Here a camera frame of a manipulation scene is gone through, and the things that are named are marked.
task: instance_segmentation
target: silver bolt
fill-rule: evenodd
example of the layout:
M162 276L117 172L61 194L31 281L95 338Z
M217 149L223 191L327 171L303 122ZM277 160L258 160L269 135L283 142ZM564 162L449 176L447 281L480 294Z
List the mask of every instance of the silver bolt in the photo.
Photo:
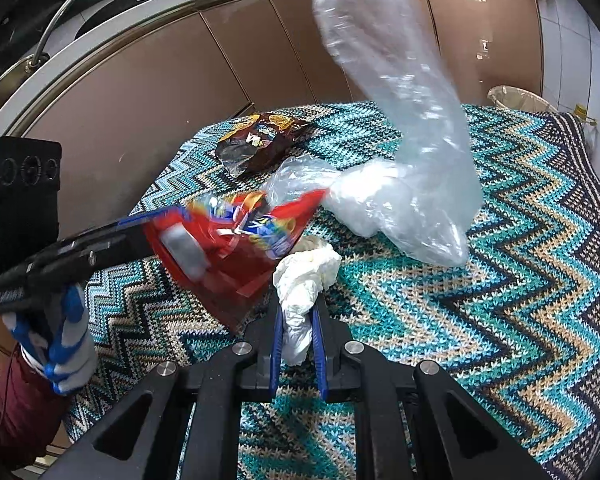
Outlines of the silver bolt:
M435 361L423 361L420 363L420 370L427 375L435 375L440 371L440 366Z
M365 346L360 341L347 341L344 343L344 349L350 354L360 354Z
M247 355L249 352L251 352L251 350L253 350L253 346L246 341L240 341L232 347L232 350L236 355Z
M155 371L158 372L158 375L161 375L162 377L173 374L177 369L178 365L173 361L165 361L155 367Z

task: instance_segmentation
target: snack wrapper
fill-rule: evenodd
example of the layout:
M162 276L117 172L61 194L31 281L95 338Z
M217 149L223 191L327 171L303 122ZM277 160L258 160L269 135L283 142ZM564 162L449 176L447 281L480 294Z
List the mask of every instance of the snack wrapper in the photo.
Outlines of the snack wrapper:
M324 193L313 190L274 208L261 191L207 196L156 217L145 235L176 282L235 332Z
M234 128L218 140L216 157L233 177L264 170L293 146L306 121L284 114L253 114L241 117Z

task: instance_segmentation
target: person's arm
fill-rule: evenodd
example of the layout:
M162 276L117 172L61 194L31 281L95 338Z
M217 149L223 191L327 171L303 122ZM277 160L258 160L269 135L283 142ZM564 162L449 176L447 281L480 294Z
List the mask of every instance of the person's arm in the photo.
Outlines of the person's arm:
M20 349L0 373L0 462L9 470L46 454L60 427L70 397L54 393L51 383L25 362Z

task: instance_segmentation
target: crocheted table cover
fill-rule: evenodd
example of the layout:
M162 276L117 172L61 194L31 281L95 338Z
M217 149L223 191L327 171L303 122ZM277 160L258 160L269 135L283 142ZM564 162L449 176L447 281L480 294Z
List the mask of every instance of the crocheted table cover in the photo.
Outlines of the crocheted table cover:
M439 362L554 478L575 479L600 448L600 181L571 116L464 110L485 198L468 263L422 264L320 208L306 233L342 256L327 304L387 358ZM401 139L370 102L284 111L312 122L291 155L341 170L390 158ZM257 189L269 173L233 179L214 156L232 124L185 142L133 212ZM234 340L156 258L97 272L86 299L99 363L65 420L73 439L155 364L206 360ZM238 478L354 473L352 406L320 400L312 361L283 366L272 404L244 405Z

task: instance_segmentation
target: trash can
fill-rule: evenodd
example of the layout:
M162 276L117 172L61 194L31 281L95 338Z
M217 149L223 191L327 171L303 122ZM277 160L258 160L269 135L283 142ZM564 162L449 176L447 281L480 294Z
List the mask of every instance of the trash can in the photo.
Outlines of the trash can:
M558 110L539 95L528 90L523 90L522 88L516 88L515 86L494 86L489 90L487 97L493 101L496 108L520 110L523 112L558 113Z

